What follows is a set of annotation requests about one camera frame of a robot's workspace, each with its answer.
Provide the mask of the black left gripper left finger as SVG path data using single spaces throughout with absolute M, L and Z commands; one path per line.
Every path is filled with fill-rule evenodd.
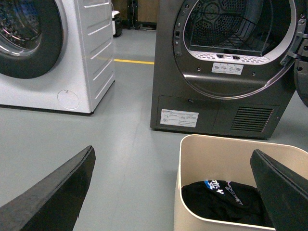
M 87 146 L 0 208 L 2 231 L 72 231 L 90 187 L 96 155 Z

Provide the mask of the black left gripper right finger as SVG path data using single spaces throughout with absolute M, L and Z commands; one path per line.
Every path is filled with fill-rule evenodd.
M 269 218 L 277 231 L 308 229 L 308 180 L 255 149 L 250 166 Z

